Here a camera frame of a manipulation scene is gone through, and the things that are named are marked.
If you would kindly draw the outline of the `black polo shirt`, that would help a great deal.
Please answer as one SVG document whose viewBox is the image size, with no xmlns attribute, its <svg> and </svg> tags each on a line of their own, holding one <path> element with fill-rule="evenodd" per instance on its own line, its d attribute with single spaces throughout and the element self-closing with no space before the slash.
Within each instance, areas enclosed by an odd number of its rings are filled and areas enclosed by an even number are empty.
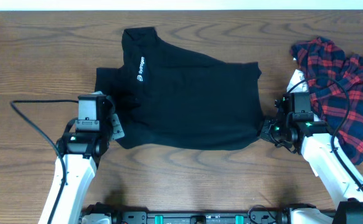
<svg viewBox="0 0 363 224">
<path fill-rule="evenodd" d="M 256 62 L 227 63 L 171 45 L 152 27 L 125 29 L 123 65 L 97 68 L 112 97 L 123 148 L 144 144 L 238 150 L 257 140 L 263 112 Z"/>
</svg>

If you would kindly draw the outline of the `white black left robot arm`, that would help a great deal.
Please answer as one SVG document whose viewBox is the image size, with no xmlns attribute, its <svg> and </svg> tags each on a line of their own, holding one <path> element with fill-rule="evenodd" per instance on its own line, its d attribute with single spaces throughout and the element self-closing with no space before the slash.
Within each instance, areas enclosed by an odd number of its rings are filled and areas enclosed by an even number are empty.
<svg viewBox="0 0 363 224">
<path fill-rule="evenodd" d="M 78 116 L 57 140 L 52 185 L 39 223 L 78 223 L 88 188 L 110 142 L 125 134 L 110 96 L 97 91 L 78 97 Z"/>
</svg>

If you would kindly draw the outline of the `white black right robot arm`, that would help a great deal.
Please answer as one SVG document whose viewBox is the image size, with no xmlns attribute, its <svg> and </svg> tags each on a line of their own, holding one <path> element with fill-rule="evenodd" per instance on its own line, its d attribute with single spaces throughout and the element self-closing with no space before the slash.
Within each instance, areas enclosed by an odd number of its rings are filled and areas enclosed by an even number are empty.
<svg viewBox="0 0 363 224">
<path fill-rule="evenodd" d="M 363 175 L 350 162 L 325 121 L 267 118 L 259 137 L 301 155 L 331 196 L 330 215 L 314 205 L 289 205 L 278 223 L 363 223 Z"/>
</svg>

